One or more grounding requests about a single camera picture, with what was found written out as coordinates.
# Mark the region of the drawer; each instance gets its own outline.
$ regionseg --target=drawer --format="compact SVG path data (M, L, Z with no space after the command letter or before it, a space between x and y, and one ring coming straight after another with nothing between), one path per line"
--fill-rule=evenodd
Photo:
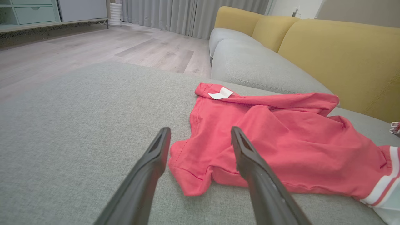
M12 0L13 5L52 5L52 0Z
M53 7L14 7L20 24L55 21Z

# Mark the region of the gray upholstery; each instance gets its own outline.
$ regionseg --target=gray upholstery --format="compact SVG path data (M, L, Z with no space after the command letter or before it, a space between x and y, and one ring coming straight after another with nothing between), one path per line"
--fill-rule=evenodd
M276 52L238 40L226 39L218 44L211 78L282 94L332 94L314 77Z
M257 46L263 46L261 43L253 39L247 34L244 34L240 31L225 29L225 28L215 28L212 30L210 35L210 57L214 56L215 48L217 47L218 43L225 39L232 39L232 40L240 40L244 42L249 42Z
M122 63L88 66L0 103L0 223L92 224L161 127L190 137L200 81L240 95L275 94ZM400 145L388 124L336 109L378 144ZM294 194L314 225L383 225L348 197ZM185 197L160 178L149 224L254 224L248 190L212 183Z

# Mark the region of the curtain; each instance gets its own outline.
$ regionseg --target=curtain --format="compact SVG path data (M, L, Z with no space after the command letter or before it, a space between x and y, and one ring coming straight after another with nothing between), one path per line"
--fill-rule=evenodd
M264 14L268 0L121 0L121 20L208 40L217 11L231 6Z
M268 0L197 0L193 37L210 39L221 6L231 6L264 15L267 5Z

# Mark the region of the white wall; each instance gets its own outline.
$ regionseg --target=white wall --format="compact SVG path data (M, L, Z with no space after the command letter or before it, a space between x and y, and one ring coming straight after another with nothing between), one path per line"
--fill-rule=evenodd
M292 16L294 7L299 7L296 17L314 19L323 0L274 0L270 10L273 16Z
M325 0L318 19L400 28L400 0Z

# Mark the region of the red garment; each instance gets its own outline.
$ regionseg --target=red garment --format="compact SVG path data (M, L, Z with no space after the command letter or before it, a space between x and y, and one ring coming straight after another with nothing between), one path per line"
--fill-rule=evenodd
M169 168L186 196L205 193L212 179L223 185L247 186L236 170L232 126L243 130L290 192L340 194L361 200L382 177L395 179L398 175L398 171L392 173L389 146L377 147L344 117L327 117L339 102L337 96L234 93L214 100L208 94L221 88L199 84L195 91L199 97L190 114L192 135L170 149ZM398 163L398 149L392 154L397 154ZM378 197L387 186L378 191Z

